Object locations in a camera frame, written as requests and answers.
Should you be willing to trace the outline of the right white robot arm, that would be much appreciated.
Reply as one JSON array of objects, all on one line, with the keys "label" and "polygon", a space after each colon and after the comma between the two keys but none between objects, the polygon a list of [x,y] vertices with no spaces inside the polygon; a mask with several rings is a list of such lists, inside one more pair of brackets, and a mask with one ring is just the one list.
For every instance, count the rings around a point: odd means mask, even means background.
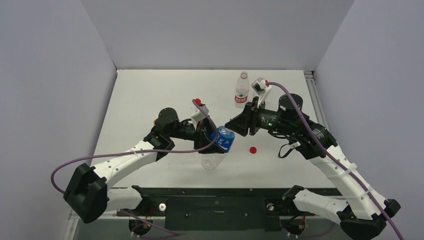
[{"label": "right white robot arm", "polygon": [[377,237],[399,210],[400,204],[376,192],[348,161],[335,138],[322,125],[302,113],[303,99],[297,94],[282,95],[278,110],[268,110],[255,97],[242,113],[225,127],[245,137],[258,130],[281,135],[291,151],[298,151],[316,166],[342,195],[341,199],[319,195],[295,185],[282,196],[282,207],[289,213],[308,212],[338,224],[353,240]]}]

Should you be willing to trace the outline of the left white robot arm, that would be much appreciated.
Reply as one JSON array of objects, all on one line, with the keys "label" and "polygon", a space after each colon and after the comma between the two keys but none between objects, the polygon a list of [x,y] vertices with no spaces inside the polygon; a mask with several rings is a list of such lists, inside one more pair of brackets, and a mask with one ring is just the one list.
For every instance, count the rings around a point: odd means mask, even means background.
[{"label": "left white robot arm", "polygon": [[148,199],[142,197],[135,186],[115,188],[115,184],[172,153],[173,139],[193,141],[191,153],[224,154],[224,149],[217,144],[218,135],[218,129],[206,115],[205,105],[201,105],[191,122],[180,121],[175,109],[164,108],[150,133],[129,150],[106,155],[106,161],[94,166],[79,165],[63,198],[86,224],[112,210],[127,209],[143,215],[149,210]]}]

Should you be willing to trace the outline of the blue label water bottle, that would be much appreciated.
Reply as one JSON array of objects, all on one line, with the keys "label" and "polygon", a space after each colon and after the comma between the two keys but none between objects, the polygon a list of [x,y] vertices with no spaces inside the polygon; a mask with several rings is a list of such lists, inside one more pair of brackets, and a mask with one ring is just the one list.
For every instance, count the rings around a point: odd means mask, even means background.
[{"label": "blue label water bottle", "polygon": [[230,151],[236,136],[232,130],[224,126],[218,127],[218,137],[216,144],[223,150],[224,153],[208,153],[201,155],[201,165],[204,169],[213,171],[225,159],[227,153]]}]

